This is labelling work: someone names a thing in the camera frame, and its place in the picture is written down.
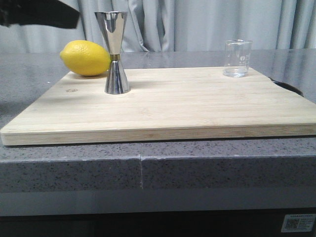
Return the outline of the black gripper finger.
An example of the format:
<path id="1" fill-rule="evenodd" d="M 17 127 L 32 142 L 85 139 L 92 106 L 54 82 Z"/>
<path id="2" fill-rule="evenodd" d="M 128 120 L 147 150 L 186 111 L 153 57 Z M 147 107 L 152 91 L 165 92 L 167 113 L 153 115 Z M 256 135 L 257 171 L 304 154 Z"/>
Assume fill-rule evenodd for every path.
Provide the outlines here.
<path id="1" fill-rule="evenodd" d="M 59 0 L 2 0 L 0 24 L 45 25 L 62 29 L 77 27 L 80 13 Z"/>

